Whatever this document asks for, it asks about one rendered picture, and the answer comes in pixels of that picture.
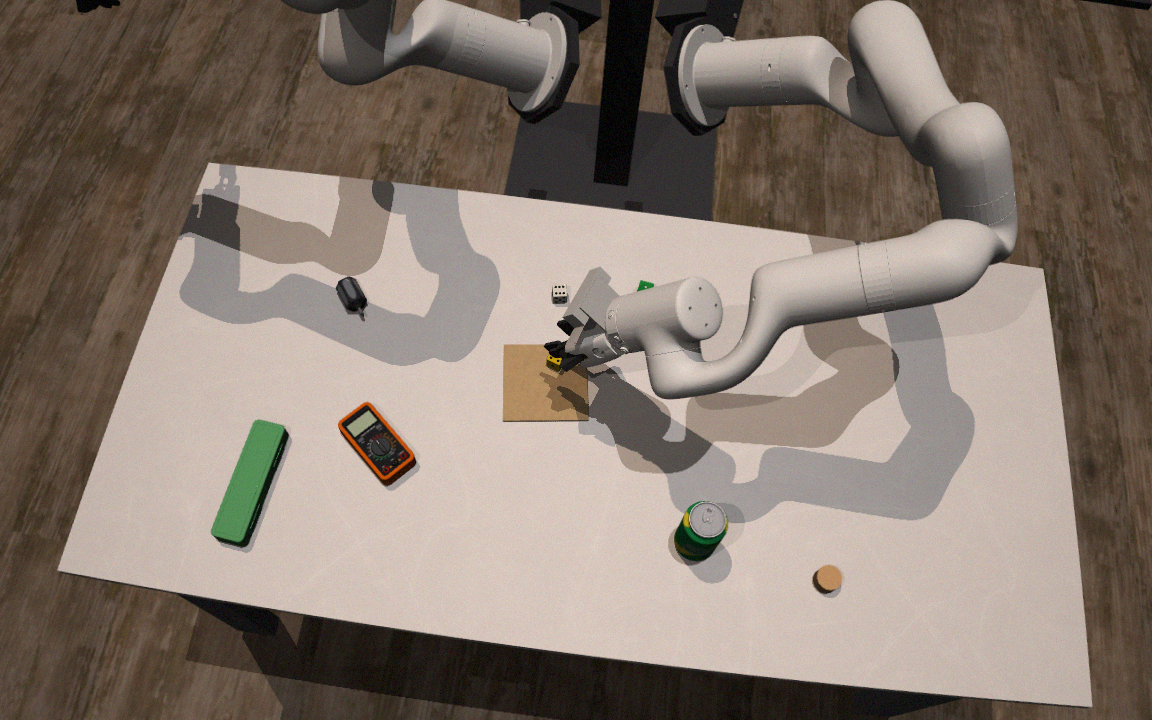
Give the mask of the green soda can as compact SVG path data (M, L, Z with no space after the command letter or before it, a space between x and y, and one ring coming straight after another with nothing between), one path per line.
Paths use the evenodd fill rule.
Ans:
M698 503L698 505L696 505ZM721 506L700 501L692 503L680 521L675 532L675 547L681 556L691 561L708 559L728 530L728 520Z

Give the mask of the tan flat mat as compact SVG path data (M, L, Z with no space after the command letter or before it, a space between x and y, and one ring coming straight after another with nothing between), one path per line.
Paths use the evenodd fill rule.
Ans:
M505 344L503 420L589 420L588 367L547 366L544 344Z

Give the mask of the brown cylinder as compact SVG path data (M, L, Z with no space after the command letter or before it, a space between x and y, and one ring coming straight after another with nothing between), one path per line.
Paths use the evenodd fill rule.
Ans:
M838 589L838 585L842 583L841 571L833 564L823 566L819 570L814 571L813 584L817 591L820 593L831 593Z

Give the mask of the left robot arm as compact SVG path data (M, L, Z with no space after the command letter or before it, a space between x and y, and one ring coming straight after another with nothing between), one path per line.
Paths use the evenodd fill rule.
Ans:
M736 41L717 26L695 26L679 56L682 101L700 126L717 126L741 106L820 105L873 135L899 136L933 168L943 220L908 236L759 266L745 329L718 361L704 361L700 348L723 316L708 281L691 276L620 296L602 266L590 270L566 323L577 328L591 318L622 354L644 351L658 397L730 389L796 325L956 300L990 265L1010 258L1018 206L1009 135L996 111L957 103L905 3L861 6L847 38L852 65L819 36Z

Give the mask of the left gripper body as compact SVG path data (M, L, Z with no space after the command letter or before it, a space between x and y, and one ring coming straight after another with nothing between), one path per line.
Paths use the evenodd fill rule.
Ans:
M573 355L585 354L588 357L579 363L579 366L588 367L609 363L609 361L622 356L623 354L620 351L620 344L612 340L609 334L602 331L590 318L585 325L573 328L570 340L564 344L564 353Z

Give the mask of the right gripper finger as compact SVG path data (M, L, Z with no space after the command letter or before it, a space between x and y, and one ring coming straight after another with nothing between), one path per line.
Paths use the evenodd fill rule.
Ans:
M77 9L82 13L92 12L97 6L104 6L104 8L111 8L111 6L120 6L118 0L76 0Z

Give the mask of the orange multimeter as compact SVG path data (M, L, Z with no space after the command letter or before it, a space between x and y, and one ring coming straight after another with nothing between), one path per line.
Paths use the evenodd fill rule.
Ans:
M414 452L369 402L340 419L338 427L384 486L416 465Z

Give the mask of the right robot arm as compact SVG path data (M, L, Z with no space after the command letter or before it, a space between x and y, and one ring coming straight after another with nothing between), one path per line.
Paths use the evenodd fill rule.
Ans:
M547 12L515 22L447 0L424 0L396 36L396 0L282 3L321 14L317 59L342 85L367 85L420 65L507 88L516 109L536 111L554 94L564 68L564 26Z

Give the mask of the green pencil case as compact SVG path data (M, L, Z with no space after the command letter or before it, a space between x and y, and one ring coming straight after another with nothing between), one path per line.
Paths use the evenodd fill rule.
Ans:
M253 420L212 524L211 535L218 541L241 547L250 544L288 437L283 425L273 420Z

